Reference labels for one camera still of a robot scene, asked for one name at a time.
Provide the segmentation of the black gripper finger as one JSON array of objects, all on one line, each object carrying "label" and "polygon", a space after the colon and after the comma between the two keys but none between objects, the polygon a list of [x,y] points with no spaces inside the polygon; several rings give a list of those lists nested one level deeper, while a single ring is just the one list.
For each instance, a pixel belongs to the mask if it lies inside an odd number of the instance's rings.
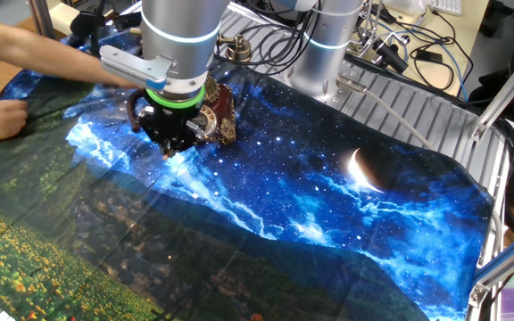
[{"label": "black gripper finger", "polygon": [[160,147],[161,154],[172,154],[171,139],[160,134],[153,135],[153,141]]},{"label": "black gripper finger", "polygon": [[199,142],[199,138],[192,131],[186,131],[178,134],[171,139],[171,150],[174,152],[183,152]]}]

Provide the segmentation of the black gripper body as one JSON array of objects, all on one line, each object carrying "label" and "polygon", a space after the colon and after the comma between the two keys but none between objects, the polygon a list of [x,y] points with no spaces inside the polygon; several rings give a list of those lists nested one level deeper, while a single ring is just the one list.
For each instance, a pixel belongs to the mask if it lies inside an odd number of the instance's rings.
[{"label": "black gripper body", "polygon": [[159,105],[146,105],[138,113],[138,123],[153,142],[195,140],[194,131],[187,122],[198,116],[199,106],[172,109]]}]

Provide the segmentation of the person's left hand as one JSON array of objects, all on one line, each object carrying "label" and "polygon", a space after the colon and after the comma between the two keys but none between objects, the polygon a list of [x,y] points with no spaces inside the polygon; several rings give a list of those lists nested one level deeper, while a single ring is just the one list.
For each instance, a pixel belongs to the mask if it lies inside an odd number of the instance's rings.
[{"label": "person's left hand", "polygon": [[105,70],[100,71],[99,82],[109,86],[118,86],[122,88],[138,88],[138,85]]}]

